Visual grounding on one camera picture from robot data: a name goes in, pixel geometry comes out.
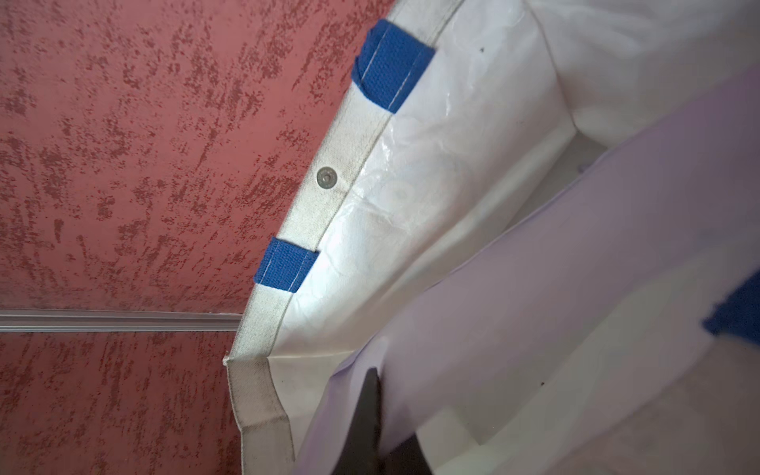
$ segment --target dark spot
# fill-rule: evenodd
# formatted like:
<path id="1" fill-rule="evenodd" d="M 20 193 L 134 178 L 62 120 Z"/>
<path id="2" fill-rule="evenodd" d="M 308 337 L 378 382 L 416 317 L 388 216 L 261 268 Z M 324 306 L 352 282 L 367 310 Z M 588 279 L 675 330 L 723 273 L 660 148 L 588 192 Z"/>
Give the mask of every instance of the dark spot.
<path id="1" fill-rule="evenodd" d="M 111 206 L 116 204 L 116 199 L 113 196 L 105 196 L 100 199 L 100 203 L 97 204 L 98 221 L 104 221 L 113 216 Z"/>
<path id="2" fill-rule="evenodd" d="M 15 112 L 20 116 L 25 116 L 27 114 L 27 107 L 37 107 L 37 102 L 34 97 L 27 94 L 23 89 L 17 89 L 15 92 L 11 93 L 10 97 L 6 97 L 3 102 L 5 103 L 5 110 Z"/>
<path id="3" fill-rule="evenodd" d="M 55 241 L 61 243 L 61 230 L 63 229 L 63 220 L 53 221 L 53 229 L 55 230 Z"/>
<path id="4" fill-rule="evenodd" d="M 201 154 L 201 159 L 198 161 L 198 165 L 196 166 L 196 168 L 198 168 L 198 166 L 200 166 L 201 163 L 206 161 L 206 158 L 208 156 L 208 151 L 211 149 L 211 146 L 214 145 L 214 139 L 217 137 L 218 133 L 219 132 L 217 132 L 215 128 L 212 128 L 211 132 L 209 132 L 208 141 L 206 142 L 206 145 L 203 147 L 203 153 Z"/>
<path id="5" fill-rule="evenodd" d="M 130 224 L 119 226 L 119 240 L 131 241 L 138 234 L 147 230 L 147 220 L 133 220 Z"/>
<path id="6" fill-rule="evenodd" d="M 127 84 L 132 89 L 140 89 L 140 80 L 132 77 L 133 72 L 135 72 L 134 66 L 127 67 L 127 65 L 124 65 L 124 69 L 122 70 L 124 84 Z"/>
<path id="7" fill-rule="evenodd" d="M 69 119 L 63 119 L 61 122 L 63 122 L 63 126 L 61 127 L 63 135 L 66 137 L 71 136 L 71 121 Z"/>
<path id="8" fill-rule="evenodd" d="M 172 193 L 172 196 L 170 197 L 170 199 L 172 200 L 172 203 L 178 203 L 182 201 L 187 191 L 188 191 L 188 183 L 185 182 L 185 184 L 179 189 L 178 192 Z"/>
<path id="9" fill-rule="evenodd" d="M 43 148 L 40 152 L 40 161 L 47 170 L 43 181 L 43 190 L 51 198 L 60 200 L 64 185 L 67 182 L 66 168 L 68 160 L 64 159 L 58 152 L 51 152 Z"/>
<path id="10" fill-rule="evenodd" d="M 135 199 L 142 206 L 153 207 L 153 191 L 150 189 L 150 179 L 143 178 L 140 185 L 132 189 Z"/>
<path id="11" fill-rule="evenodd" d="M 19 68 L 18 66 L 13 68 L 13 72 L 16 74 L 16 78 L 18 78 L 18 82 L 25 83 L 27 82 L 27 72 Z"/>
<path id="12" fill-rule="evenodd" d="M 264 161 L 264 164 L 265 164 L 266 166 L 274 166 L 275 164 L 277 164 L 277 160 L 278 160 L 279 158 L 280 158 L 280 155 L 279 155 L 279 154 L 275 154 L 275 155 L 272 155 L 271 157 L 267 158 L 267 159 Z"/>

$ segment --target red textured wall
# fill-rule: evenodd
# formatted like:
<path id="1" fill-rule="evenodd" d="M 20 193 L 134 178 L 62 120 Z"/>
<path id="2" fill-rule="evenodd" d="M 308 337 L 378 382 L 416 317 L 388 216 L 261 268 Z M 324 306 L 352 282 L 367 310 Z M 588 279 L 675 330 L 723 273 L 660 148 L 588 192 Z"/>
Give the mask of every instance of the red textured wall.
<path id="1" fill-rule="evenodd" d="M 391 0 L 4 0 L 0 306 L 241 312 Z"/>
<path id="2" fill-rule="evenodd" d="M 234 475 L 231 333 L 0 334 L 3 475 Z"/>

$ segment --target purple fabric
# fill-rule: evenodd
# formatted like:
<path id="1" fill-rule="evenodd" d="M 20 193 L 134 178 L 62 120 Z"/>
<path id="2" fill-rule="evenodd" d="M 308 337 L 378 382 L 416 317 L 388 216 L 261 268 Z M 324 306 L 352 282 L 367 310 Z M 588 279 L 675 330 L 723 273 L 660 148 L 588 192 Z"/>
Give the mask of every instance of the purple fabric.
<path id="1" fill-rule="evenodd" d="M 664 269 L 760 223 L 760 67 L 605 154 L 396 315 L 331 377 L 294 473 L 327 475 L 366 370 L 382 453 Z"/>

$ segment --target snap fastener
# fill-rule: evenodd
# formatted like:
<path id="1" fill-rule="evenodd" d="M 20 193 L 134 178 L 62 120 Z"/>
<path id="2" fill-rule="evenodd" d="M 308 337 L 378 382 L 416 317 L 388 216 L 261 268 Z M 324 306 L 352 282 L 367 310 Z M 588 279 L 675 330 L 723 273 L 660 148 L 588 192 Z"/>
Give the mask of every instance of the snap fastener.
<path id="1" fill-rule="evenodd" d="M 329 166 L 324 166 L 317 172 L 317 184 L 328 190 L 337 183 L 337 172 Z"/>

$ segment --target black object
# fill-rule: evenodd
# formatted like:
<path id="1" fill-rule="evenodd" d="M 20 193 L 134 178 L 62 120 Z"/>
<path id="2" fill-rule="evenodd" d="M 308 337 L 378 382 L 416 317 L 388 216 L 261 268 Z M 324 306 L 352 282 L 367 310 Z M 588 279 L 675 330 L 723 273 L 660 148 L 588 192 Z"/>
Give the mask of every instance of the black object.
<path id="1" fill-rule="evenodd" d="M 432 475 L 416 435 L 386 458 L 378 456 L 381 401 L 378 370 L 370 368 L 333 475 Z"/>

